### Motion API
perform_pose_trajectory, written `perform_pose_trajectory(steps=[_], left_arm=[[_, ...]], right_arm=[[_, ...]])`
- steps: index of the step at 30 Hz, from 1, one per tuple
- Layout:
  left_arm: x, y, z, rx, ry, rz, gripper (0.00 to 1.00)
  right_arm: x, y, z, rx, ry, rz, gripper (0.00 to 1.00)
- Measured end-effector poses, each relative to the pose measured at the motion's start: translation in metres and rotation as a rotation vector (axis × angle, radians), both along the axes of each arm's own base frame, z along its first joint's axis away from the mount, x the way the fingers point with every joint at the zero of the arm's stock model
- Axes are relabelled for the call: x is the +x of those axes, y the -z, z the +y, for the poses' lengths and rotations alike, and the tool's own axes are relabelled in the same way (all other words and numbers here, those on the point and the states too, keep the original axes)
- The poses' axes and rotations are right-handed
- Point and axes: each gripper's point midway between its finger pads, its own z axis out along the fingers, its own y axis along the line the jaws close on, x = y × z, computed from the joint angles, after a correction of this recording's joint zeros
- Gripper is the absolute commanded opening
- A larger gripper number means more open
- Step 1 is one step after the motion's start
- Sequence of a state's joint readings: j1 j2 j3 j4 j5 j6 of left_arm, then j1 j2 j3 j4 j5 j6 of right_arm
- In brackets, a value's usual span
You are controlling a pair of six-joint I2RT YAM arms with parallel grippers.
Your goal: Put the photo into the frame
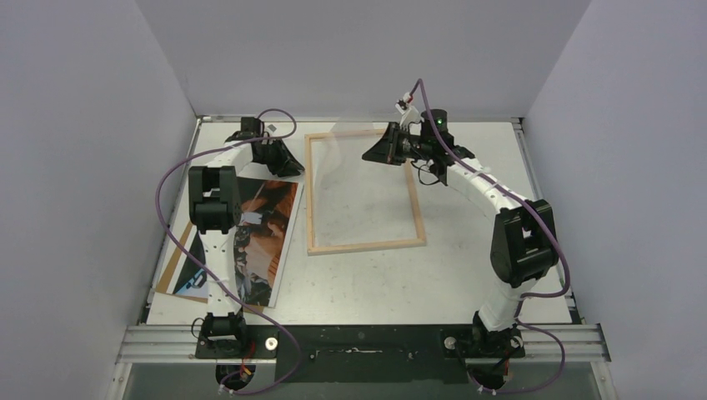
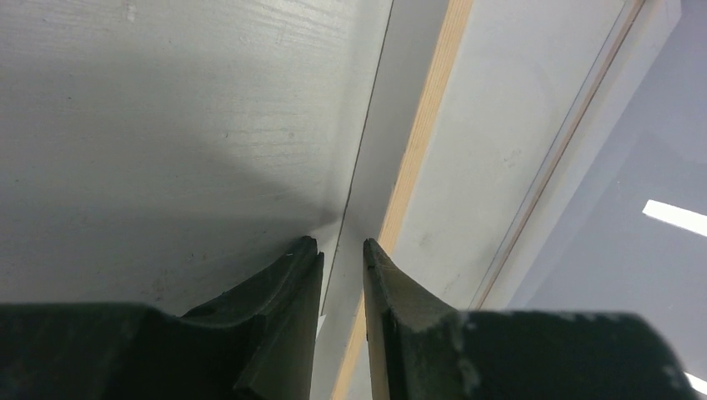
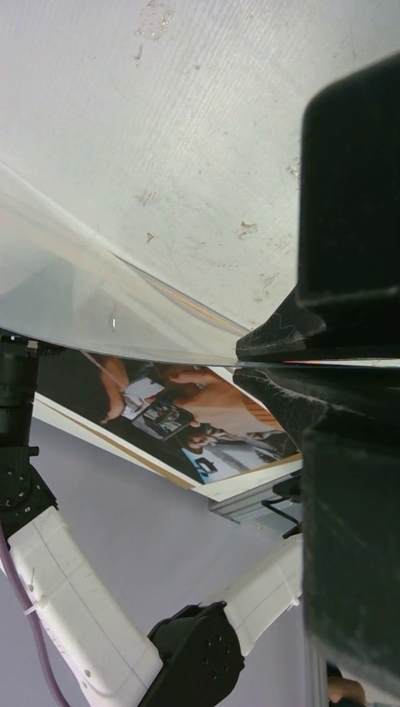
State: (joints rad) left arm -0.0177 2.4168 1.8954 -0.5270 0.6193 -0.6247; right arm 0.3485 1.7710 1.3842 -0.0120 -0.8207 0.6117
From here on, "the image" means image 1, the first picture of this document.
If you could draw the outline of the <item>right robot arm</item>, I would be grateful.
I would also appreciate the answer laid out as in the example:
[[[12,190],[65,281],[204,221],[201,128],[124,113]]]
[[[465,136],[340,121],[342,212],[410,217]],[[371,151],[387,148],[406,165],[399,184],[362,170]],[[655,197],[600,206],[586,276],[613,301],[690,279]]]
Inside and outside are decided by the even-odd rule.
[[[489,205],[493,220],[490,263],[494,287],[474,314],[469,334],[454,345],[468,358],[493,358],[522,354],[517,317],[523,295],[559,261],[554,237],[554,216],[545,200],[531,201],[508,189],[488,173],[466,147],[455,144],[447,126],[447,113],[432,109],[409,122],[390,122],[383,136],[362,155],[367,162],[399,166],[423,161],[440,183]]]

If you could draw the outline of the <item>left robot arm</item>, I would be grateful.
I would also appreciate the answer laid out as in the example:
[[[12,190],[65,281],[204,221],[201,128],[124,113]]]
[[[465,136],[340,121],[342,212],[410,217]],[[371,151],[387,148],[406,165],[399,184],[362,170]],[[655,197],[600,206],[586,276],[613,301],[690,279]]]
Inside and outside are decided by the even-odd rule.
[[[204,250],[208,307],[199,334],[197,358],[241,358],[258,344],[238,295],[235,242],[243,230],[238,173],[252,163],[278,178],[301,175],[303,165],[260,117],[242,117],[240,128],[203,166],[188,170],[188,215]]]

